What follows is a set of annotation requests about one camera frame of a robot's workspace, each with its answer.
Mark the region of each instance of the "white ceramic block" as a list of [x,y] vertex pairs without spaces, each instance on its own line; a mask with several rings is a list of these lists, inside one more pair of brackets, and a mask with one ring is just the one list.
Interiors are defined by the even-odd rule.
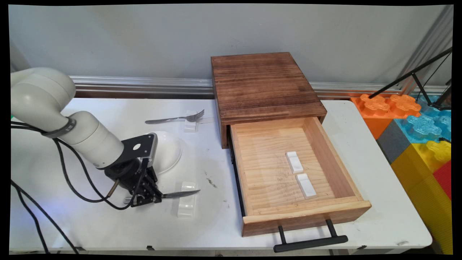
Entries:
[[306,173],[297,174],[297,182],[305,199],[316,197],[316,191]]
[[[197,190],[196,183],[188,181],[182,182],[182,192],[195,190]],[[194,217],[195,198],[196,194],[180,198],[177,217]]]
[[[192,116],[197,114],[197,111],[194,110],[186,110],[186,117]],[[197,121],[190,122],[188,120],[184,120],[184,132],[186,133],[195,133],[197,131]]]
[[297,152],[287,152],[286,157],[287,161],[289,161],[290,170],[292,170],[292,173],[303,172],[303,166],[298,159]]

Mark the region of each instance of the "black cable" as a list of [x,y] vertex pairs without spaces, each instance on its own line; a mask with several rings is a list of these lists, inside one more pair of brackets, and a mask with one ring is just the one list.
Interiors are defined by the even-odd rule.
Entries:
[[47,243],[45,242],[45,239],[43,238],[42,231],[40,230],[40,224],[38,223],[37,218],[35,217],[34,213],[30,210],[30,208],[27,206],[26,202],[23,199],[23,195],[21,195],[21,192],[19,191],[19,189],[16,188],[16,191],[18,192],[19,200],[21,201],[23,206],[26,208],[27,212],[29,212],[30,216],[34,219],[35,227],[37,228],[37,233],[38,233],[38,236],[40,237],[40,242],[42,242],[43,250],[45,251],[46,254],[49,254],[50,251],[48,251]]
[[[28,124],[19,123],[19,122],[14,122],[14,124],[19,124],[21,126],[11,126],[12,129],[26,129],[26,130],[32,130],[32,131],[43,133],[42,130],[40,130],[40,129],[36,128],[36,127],[30,126]],[[98,203],[98,202],[104,201],[103,198],[97,199],[97,200],[85,198],[77,190],[75,190],[75,188],[74,188],[74,186],[72,186],[71,181],[69,180],[69,176],[67,174],[66,165],[65,165],[65,162],[64,162],[64,155],[62,153],[61,146],[58,143],[58,141],[60,141],[60,140],[57,139],[57,138],[54,138],[53,141],[55,142],[56,147],[58,148],[58,153],[59,153],[59,157],[60,157],[60,160],[61,160],[61,166],[62,166],[62,171],[63,171],[63,174],[64,174],[64,178],[66,179],[67,185],[72,190],[72,192],[74,192],[74,194],[77,195],[77,197],[81,198],[82,200],[84,200],[86,202]]]
[[[441,65],[443,64],[443,62],[449,57],[449,55],[451,55],[452,52],[450,52],[445,58],[444,60],[438,65],[438,67],[435,69],[435,71],[430,75],[430,77],[427,79],[427,81],[425,81],[425,84],[422,86],[422,88],[425,87],[425,85],[427,85],[427,82],[432,78],[432,76],[436,73],[436,71],[439,69],[439,67],[441,67]],[[417,103],[417,101],[419,100],[419,96],[420,96],[420,92],[422,92],[422,90],[419,90],[419,94],[417,94],[417,98],[415,99],[415,102]]]
[[23,193],[30,201],[32,201],[33,204],[47,217],[47,219],[55,226],[55,228],[61,233],[61,236],[64,237],[66,242],[71,246],[72,250],[76,253],[79,254],[75,246],[72,244],[72,242],[67,238],[66,234],[61,230],[61,228],[56,224],[56,222],[48,215],[48,213],[35,201],[27,192],[25,192],[21,187],[19,187],[13,180],[11,180],[11,185],[15,187],[17,190],[19,190],[21,193]]
[[[85,166],[84,161],[82,160],[82,157],[80,157],[80,155],[77,153],[77,151],[76,151],[72,146],[68,145],[67,143],[65,143],[64,141],[62,141],[62,140],[60,140],[60,139],[57,139],[57,140],[58,140],[59,143],[62,143],[64,146],[66,146],[67,148],[69,148],[69,149],[75,154],[75,156],[77,157],[77,159],[80,161],[80,164],[82,165],[82,168],[83,168],[83,170],[84,170],[84,172],[85,172],[85,176],[87,177],[88,182],[90,183],[91,187],[92,187],[93,190],[96,192],[96,194],[98,194],[98,196],[101,197],[101,199],[104,198],[103,195],[99,192],[99,190],[98,190],[98,189],[95,187],[95,185],[93,184],[93,181],[91,180],[90,175],[88,174],[87,168],[86,168],[86,166]],[[104,199],[104,201],[105,201],[107,204],[109,204],[109,206],[113,207],[113,208],[116,209],[116,210],[124,210],[124,209],[128,208],[128,207],[131,205],[131,203],[133,202],[133,200],[134,200],[134,196],[133,196],[132,199],[130,200],[130,203],[128,203],[126,206],[124,206],[124,207],[117,207],[116,205],[112,204],[107,198]]]
[[81,198],[82,200],[84,200],[86,202],[98,203],[98,202],[104,201],[104,198],[96,199],[96,200],[95,199],[85,198],[78,191],[75,190],[74,186],[72,186],[71,181],[69,180],[69,176],[67,175],[66,165],[64,163],[64,155],[62,154],[61,145],[59,145],[57,138],[54,138],[53,141],[55,142],[56,147],[58,148],[58,153],[59,153],[59,158],[61,160],[61,166],[62,166],[62,172],[64,173],[64,178],[66,179],[67,185],[69,186],[69,188],[71,188],[72,192],[74,192],[74,194],[77,195],[77,197]]
[[[33,126],[29,125],[29,124],[25,124],[25,123],[21,123],[21,122],[14,122],[14,121],[11,121],[11,123],[12,123],[12,124],[19,124],[19,125],[21,125],[21,126],[11,126],[11,128],[16,128],[16,129],[27,129],[27,130],[32,130],[32,131],[44,133],[43,130],[41,130],[41,129],[37,128],[37,127],[33,127]],[[93,182],[92,182],[92,180],[91,180],[91,178],[90,178],[90,175],[88,174],[88,171],[87,171],[87,169],[86,169],[85,163],[83,162],[82,158],[81,158],[80,155],[77,153],[77,151],[76,151],[72,146],[70,146],[70,145],[68,145],[67,143],[65,143],[64,141],[62,141],[61,139],[58,139],[58,138],[54,138],[54,139],[56,139],[57,142],[62,143],[63,145],[65,145],[67,148],[69,148],[69,149],[75,154],[75,156],[77,157],[77,159],[80,161],[80,164],[82,165],[82,168],[83,168],[83,170],[84,170],[84,172],[85,172],[85,175],[86,175],[86,177],[87,177],[87,179],[88,179],[88,182],[90,183],[91,187],[92,187],[93,190],[96,192],[96,194],[98,194],[98,196],[100,196],[101,199],[104,200],[104,202],[106,202],[109,206],[113,207],[113,208],[116,209],[116,210],[124,210],[124,209],[127,209],[129,206],[132,205],[132,203],[133,203],[133,201],[134,201],[134,199],[135,199],[135,196],[136,196],[136,191],[138,190],[138,188],[139,188],[139,186],[140,186],[140,184],[141,184],[141,180],[142,180],[144,174],[142,174],[142,175],[140,176],[140,179],[139,179],[138,184],[137,184],[137,186],[136,186],[136,188],[135,188],[135,190],[134,190],[134,192],[133,192],[133,195],[132,195],[132,198],[130,199],[130,202],[129,202],[126,206],[124,206],[124,207],[117,207],[117,206],[115,206],[114,204],[112,204],[112,203],[107,199],[107,197],[103,196],[103,195],[99,192],[99,190],[95,187],[95,185],[93,184]],[[144,165],[144,167],[143,167],[143,163],[144,163],[144,160],[143,160],[142,165],[141,165],[142,168],[146,168],[146,167],[147,167],[147,162],[146,162],[146,165]]]
[[[25,129],[25,130],[31,130],[31,131],[35,131],[35,132],[40,132],[40,133],[44,133],[43,130],[37,128],[37,127],[33,127],[31,125],[28,125],[28,124],[25,124],[25,123],[21,123],[21,122],[14,122],[14,121],[11,121],[11,124],[17,124],[19,126],[11,126],[12,129]],[[105,201],[107,204],[109,204],[111,207],[113,207],[114,209],[117,209],[117,210],[124,210],[124,209],[127,209],[128,207],[130,207],[131,205],[133,205],[133,201],[136,197],[136,191],[139,189],[140,187],[140,184],[141,184],[141,180],[143,179],[144,175],[146,174],[146,168],[147,168],[147,164],[148,164],[148,159],[145,158],[142,160],[141,162],[141,169],[144,169],[143,172],[140,173],[140,178],[138,179],[138,183],[136,184],[136,187],[135,187],[135,190],[133,192],[133,195],[132,195],[132,198],[130,199],[130,202],[124,206],[124,207],[117,207],[115,206],[114,204],[112,204],[106,197],[104,197],[99,191],[98,189],[95,187],[95,185],[93,184],[93,181],[91,180],[90,178],[90,175],[88,174],[88,171],[86,169],[86,166],[85,166],[85,163],[83,162],[82,158],[80,157],[80,155],[77,153],[77,151],[71,147],[70,145],[68,145],[67,143],[63,142],[62,140],[58,139],[58,138],[53,138],[53,141],[55,142],[56,144],[56,147],[58,148],[58,152],[60,154],[60,160],[61,160],[61,165],[62,165],[62,169],[63,169],[63,173],[64,173],[64,177],[66,179],[66,182],[67,184],[69,185],[69,187],[71,188],[71,190],[81,199],[85,200],[85,201],[88,201],[88,202],[101,202],[101,201]],[[78,160],[80,161],[80,164],[82,165],[82,168],[85,172],[85,175],[88,179],[88,182],[90,183],[91,187],[93,188],[93,190],[98,194],[98,196],[101,197],[101,200],[89,200],[85,197],[83,197],[82,195],[80,195],[75,189],[74,187],[72,186],[70,180],[69,180],[69,177],[67,175],[67,172],[66,172],[66,166],[65,166],[65,163],[64,163],[64,156],[63,156],[63,153],[62,153],[62,150],[61,150],[61,146],[59,145],[60,143],[62,143],[63,145],[65,145],[67,148],[69,148],[78,158]],[[78,254],[79,252],[77,251],[77,249],[74,247],[74,245],[71,243],[71,241],[67,238],[67,236],[64,234],[64,232],[62,232],[62,230],[60,229],[60,227],[53,221],[53,219],[47,214],[47,212],[45,212],[45,210],[43,208],[41,208],[41,206],[31,197],[29,196],[23,189],[21,189],[21,187],[19,187],[16,183],[13,182],[13,180],[11,180],[11,185],[13,185],[16,190],[18,191],[18,195],[20,197],[20,200],[21,202],[24,202],[22,200],[22,196],[20,194],[20,191],[22,193],[24,193],[24,195],[30,200],[32,201],[36,206],[37,208],[40,209],[40,211],[48,218],[48,220],[56,227],[56,229],[58,229],[58,231],[61,233],[61,235],[64,237],[64,239],[68,242],[68,244],[71,246],[71,248],[73,249],[73,251]],[[43,239],[43,236],[42,236],[42,232],[40,231],[40,226],[39,226],[39,223],[38,221],[36,220],[35,218],[35,215],[33,215],[32,211],[30,211],[30,209],[27,207],[27,205],[25,203],[23,203],[24,207],[26,207],[26,209],[28,210],[28,212],[31,214],[32,218],[34,218],[34,221],[35,221],[35,224],[36,224],[36,228],[37,228],[37,231],[39,233],[39,236],[40,236],[40,240],[42,242],[42,245],[43,245],[43,248],[45,250],[45,252],[48,251],[48,248],[46,247],[46,244],[45,244],[45,241]]]
[[451,86],[451,84],[449,84],[449,85],[444,89],[443,93],[446,92],[446,90],[448,90],[448,88],[449,88],[450,86]]

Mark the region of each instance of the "white bowl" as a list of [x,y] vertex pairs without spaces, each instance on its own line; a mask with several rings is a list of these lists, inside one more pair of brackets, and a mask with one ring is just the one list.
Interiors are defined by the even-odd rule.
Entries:
[[156,174],[163,174],[170,170],[180,160],[182,147],[180,139],[165,131],[155,131],[158,143],[154,156],[154,171]]

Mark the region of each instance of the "white table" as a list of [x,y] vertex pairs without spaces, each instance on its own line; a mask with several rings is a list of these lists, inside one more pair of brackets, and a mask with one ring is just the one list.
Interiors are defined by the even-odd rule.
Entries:
[[[184,133],[181,120],[147,125],[145,120],[168,118],[186,110],[205,109],[204,118],[216,117],[214,100],[183,99],[73,99],[63,114],[85,110],[95,115],[121,140],[151,131],[163,130],[182,140],[183,154],[178,164],[158,177],[162,192],[179,191],[182,181],[193,181],[201,191],[196,197],[194,218],[176,216],[178,199],[164,199],[119,211],[106,203],[88,203],[67,186],[55,144],[40,134],[11,131],[11,176],[58,223],[75,246],[85,250],[176,249],[269,249],[280,243],[279,234],[241,237],[242,217],[229,150],[221,149],[215,120],[199,124],[198,132]],[[369,209],[358,220],[336,224],[347,243],[324,249],[390,249],[393,253],[422,248],[432,238],[413,207],[399,180],[387,163],[353,103],[323,101],[328,113],[323,122],[332,144],[340,155]],[[66,167],[74,187],[87,198],[99,198],[88,184],[75,156],[63,148]],[[89,162],[88,171],[101,193],[113,181]],[[117,188],[110,198],[122,206],[128,192]],[[50,250],[69,250],[69,246],[37,210]],[[288,243],[329,237],[326,226],[285,232]],[[10,250],[42,250],[32,218],[11,189]]]

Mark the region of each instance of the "wood grain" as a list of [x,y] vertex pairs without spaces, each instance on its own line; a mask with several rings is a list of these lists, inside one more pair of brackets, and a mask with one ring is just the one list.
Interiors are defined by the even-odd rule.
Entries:
[[[260,208],[335,198],[301,123],[300,119],[287,119],[281,124],[278,120],[231,126],[233,144],[235,140],[239,143],[239,148],[234,146],[240,154],[236,156],[239,176],[246,180],[243,197],[253,214]],[[315,198],[304,198],[286,159],[289,151],[297,152],[317,192]]]
[[240,147],[240,141],[239,138],[237,137],[237,130],[236,126],[232,125],[231,126],[231,141],[234,147],[234,157],[237,163],[237,174],[239,176],[239,184],[241,186],[241,194],[242,194],[242,200],[244,201],[244,211],[245,215],[253,215],[253,209],[252,209],[252,204],[250,203],[249,199],[249,188],[248,188],[248,182],[247,182],[247,176],[245,175],[245,169],[243,168],[242,163],[242,156],[241,156],[241,147]]
[[302,201],[300,203],[295,203],[295,204],[290,204],[290,205],[260,208],[260,209],[254,210],[254,215],[272,215],[272,214],[292,213],[292,212],[297,212],[301,210],[317,208],[321,206],[343,204],[343,203],[355,202],[355,201],[358,201],[358,198],[355,196],[345,197],[345,198],[330,198],[330,199],[315,200],[315,201]]
[[286,231],[323,226],[326,225],[326,219],[331,219],[334,224],[354,221],[370,207],[369,201],[357,201],[321,206],[295,213],[245,216],[242,236],[275,233],[278,232],[280,225]]
[[356,196],[358,200],[363,200],[319,120],[306,118],[303,130],[326,174],[335,197]]
[[319,117],[326,109],[288,52],[215,56],[213,87],[222,148],[226,126],[285,118]]

